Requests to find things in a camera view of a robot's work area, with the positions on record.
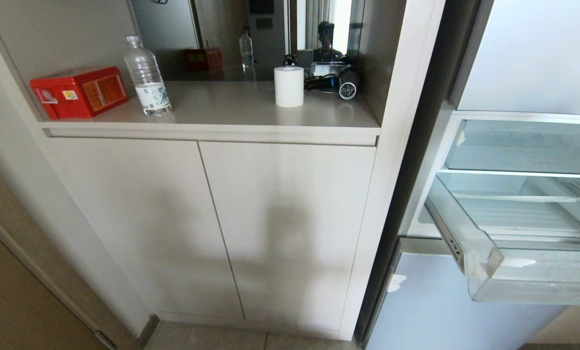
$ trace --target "white cabinet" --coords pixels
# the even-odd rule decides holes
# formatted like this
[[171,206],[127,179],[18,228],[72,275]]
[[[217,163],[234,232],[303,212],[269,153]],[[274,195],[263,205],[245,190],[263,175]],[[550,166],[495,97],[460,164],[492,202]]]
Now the white cabinet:
[[376,148],[199,146],[247,321],[339,330]]
[[580,115],[580,0],[495,0],[476,21],[457,109]]
[[151,312],[243,319],[196,142],[49,141],[74,201]]

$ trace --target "floor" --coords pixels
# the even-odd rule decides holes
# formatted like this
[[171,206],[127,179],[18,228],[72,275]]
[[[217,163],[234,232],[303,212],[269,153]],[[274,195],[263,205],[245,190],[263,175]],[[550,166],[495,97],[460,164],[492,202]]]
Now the floor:
[[361,350],[350,341],[160,322],[145,350]]

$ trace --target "refrigerator drawer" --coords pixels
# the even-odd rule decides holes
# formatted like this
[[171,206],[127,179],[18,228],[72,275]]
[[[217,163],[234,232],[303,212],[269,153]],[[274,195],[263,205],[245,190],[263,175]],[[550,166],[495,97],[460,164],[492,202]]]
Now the refrigerator drawer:
[[580,174],[580,124],[463,120],[445,166]]
[[425,204],[475,301],[580,304],[580,178],[439,173]]

